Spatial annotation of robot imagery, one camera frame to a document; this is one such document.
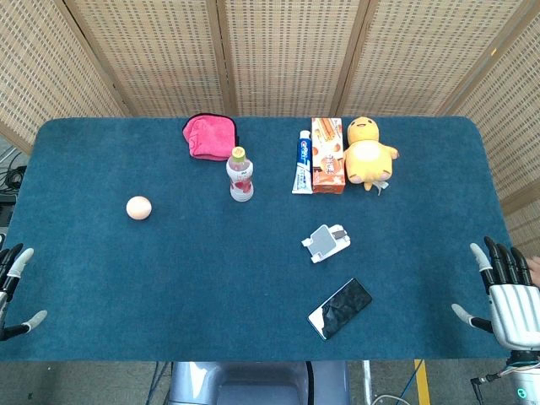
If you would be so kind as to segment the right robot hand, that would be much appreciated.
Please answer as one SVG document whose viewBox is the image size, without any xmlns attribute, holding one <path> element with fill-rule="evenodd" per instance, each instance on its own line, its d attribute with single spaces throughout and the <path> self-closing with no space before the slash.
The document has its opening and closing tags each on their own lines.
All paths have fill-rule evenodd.
<svg viewBox="0 0 540 405">
<path fill-rule="evenodd" d="M 532 280 L 523 254 L 486 236 L 488 253 L 472 243 L 469 248 L 478 264 L 489 302 L 489 320 L 469 314 L 462 306 L 451 306 L 457 317 L 470 327 L 494 335 L 503 348 L 540 351 L 540 288 Z"/>
</svg>

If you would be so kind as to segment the yellow plush duck toy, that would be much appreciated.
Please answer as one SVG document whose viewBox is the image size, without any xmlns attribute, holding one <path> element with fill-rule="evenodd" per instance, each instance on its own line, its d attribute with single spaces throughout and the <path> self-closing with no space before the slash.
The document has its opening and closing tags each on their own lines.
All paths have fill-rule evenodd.
<svg viewBox="0 0 540 405">
<path fill-rule="evenodd" d="M 348 125 L 348 148 L 344 152 L 347 179 L 362 184 L 366 191 L 374 186 L 378 194 L 388 187 L 393 161 L 399 157 L 396 148 L 380 142 L 380 131 L 373 118 L 359 116 Z"/>
</svg>

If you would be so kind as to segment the peach drink bottle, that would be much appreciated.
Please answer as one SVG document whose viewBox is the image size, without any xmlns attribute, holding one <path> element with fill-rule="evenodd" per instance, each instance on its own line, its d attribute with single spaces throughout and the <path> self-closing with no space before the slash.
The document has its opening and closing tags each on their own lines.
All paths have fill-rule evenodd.
<svg viewBox="0 0 540 405">
<path fill-rule="evenodd" d="M 253 163 L 246 157 L 246 151 L 238 146 L 231 151 L 226 164 L 229 176 L 229 192 L 234 200 L 247 202 L 253 195 L 252 175 Z"/>
</svg>

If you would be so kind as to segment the yellow floor tape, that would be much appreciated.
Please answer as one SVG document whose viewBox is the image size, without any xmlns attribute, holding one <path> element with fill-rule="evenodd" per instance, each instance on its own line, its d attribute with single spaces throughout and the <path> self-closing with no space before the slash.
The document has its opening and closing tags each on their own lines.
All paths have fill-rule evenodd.
<svg viewBox="0 0 540 405">
<path fill-rule="evenodd" d="M 414 364 L 418 405 L 431 405 L 426 363 L 423 359 L 415 359 Z"/>
</svg>

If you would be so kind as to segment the toothpaste tube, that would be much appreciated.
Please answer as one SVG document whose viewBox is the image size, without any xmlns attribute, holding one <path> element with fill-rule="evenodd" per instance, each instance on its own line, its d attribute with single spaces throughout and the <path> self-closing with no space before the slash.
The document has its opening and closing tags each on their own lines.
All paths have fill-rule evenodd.
<svg viewBox="0 0 540 405">
<path fill-rule="evenodd" d="M 296 172 L 292 188 L 293 194 L 312 194 L 311 179 L 311 133 L 308 130 L 300 132 L 297 143 Z"/>
</svg>

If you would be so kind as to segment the black smartphone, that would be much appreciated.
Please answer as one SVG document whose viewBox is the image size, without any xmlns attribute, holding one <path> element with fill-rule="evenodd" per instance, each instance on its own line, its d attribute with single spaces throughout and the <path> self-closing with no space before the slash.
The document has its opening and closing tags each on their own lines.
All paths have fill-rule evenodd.
<svg viewBox="0 0 540 405">
<path fill-rule="evenodd" d="M 332 338 L 370 305 L 372 297 L 364 286 L 351 278 L 309 315 L 308 321 L 323 340 Z"/>
</svg>

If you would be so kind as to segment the beige egg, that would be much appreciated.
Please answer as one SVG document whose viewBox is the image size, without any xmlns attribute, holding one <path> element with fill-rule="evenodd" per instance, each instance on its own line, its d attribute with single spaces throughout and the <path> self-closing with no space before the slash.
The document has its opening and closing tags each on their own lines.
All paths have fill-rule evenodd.
<svg viewBox="0 0 540 405">
<path fill-rule="evenodd" d="M 126 211 L 131 219 L 145 220 L 152 212 L 152 204 L 146 197 L 131 197 L 127 201 Z"/>
</svg>

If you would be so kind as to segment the pink folded towel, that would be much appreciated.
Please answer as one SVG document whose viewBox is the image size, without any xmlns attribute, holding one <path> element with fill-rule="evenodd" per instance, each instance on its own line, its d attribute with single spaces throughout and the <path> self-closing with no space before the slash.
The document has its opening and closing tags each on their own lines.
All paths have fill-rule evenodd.
<svg viewBox="0 0 540 405">
<path fill-rule="evenodd" d="M 237 146 L 235 121 L 218 114 L 202 113 L 190 117 L 182 128 L 191 157 L 226 161 Z"/>
</svg>

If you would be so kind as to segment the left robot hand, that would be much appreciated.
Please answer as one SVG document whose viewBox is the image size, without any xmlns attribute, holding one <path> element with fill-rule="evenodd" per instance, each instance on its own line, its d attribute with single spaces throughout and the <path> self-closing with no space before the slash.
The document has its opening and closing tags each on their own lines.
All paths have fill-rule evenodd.
<svg viewBox="0 0 540 405">
<path fill-rule="evenodd" d="M 47 317 L 46 310 L 36 312 L 28 321 L 6 327 L 5 319 L 25 266 L 34 255 L 33 248 L 23 249 L 19 243 L 11 249 L 0 251 L 0 342 L 26 334 L 36 329 Z"/>
</svg>

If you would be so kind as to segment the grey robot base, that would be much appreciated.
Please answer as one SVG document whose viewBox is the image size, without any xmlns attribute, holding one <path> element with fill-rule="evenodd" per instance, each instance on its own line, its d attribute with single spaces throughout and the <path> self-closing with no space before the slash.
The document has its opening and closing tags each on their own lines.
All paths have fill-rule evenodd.
<svg viewBox="0 0 540 405">
<path fill-rule="evenodd" d="M 175 362 L 167 405 L 350 405 L 344 361 Z"/>
</svg>

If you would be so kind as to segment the woven folding screen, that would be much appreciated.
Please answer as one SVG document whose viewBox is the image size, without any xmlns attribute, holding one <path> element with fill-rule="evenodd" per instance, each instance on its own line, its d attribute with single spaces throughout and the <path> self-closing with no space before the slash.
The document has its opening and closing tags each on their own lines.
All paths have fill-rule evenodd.
<svg viewBox="0 0 540 405">
<path fill-rule="evenodd" d="M 0 0 L 0 171 L 69 116 L 449 116 L 540 254 L 540 0 Z"/>
</svg>

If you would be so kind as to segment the blue table cloth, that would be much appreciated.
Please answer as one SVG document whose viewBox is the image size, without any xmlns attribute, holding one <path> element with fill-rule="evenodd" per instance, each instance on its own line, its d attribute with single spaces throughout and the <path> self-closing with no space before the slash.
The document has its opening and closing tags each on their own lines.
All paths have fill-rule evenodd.
<svg viewBox="0 0 540 405">
<path fill-rule="evenodd" d="M 34 249 L 9 306 L 33 331 L 0 361 L 498 358 L 461 322 L 489 304 L 469 246 L 509 236 L 478 129 L 464 117 L 379 117 L 398 160 L 386 190 L 294 195 L 307 118 L 239 117 L 254 194 L 188 153 L 181 118 L 68 118 L 35 140 L 6 245 Z M 145 220 L 127 215 L 146 197 Z M 318 263 L 301 241 L 340 224 Z M 328 340 L 308 315 L 351 278 L 370 305 Z"/>
</svg>

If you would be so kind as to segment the white phone stand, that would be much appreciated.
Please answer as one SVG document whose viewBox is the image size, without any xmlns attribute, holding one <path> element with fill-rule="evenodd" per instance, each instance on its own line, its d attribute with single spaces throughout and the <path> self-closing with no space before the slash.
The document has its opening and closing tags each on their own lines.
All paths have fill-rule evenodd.
<svg viewBox="0 0 540 405">
<path fill-rule="evenodd" d="M 318 263 L 349 247 L 350 237 L 340 224 L 323 224 L 302 240 L 301 244 L 308 249 L 311 261 Z"/>
</svg>

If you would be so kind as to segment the orange snack box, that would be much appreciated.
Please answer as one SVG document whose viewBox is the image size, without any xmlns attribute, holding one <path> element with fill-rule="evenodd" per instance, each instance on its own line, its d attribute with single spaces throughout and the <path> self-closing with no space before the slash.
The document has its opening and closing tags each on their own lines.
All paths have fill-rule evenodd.
<svg viewBox="0 0 540 405">
<path fill-rule="evenodd" d="M 341 194 L 344 190 L 344 148 L 341 118 L 312 117 L 312 189 Z"/>
</svg>

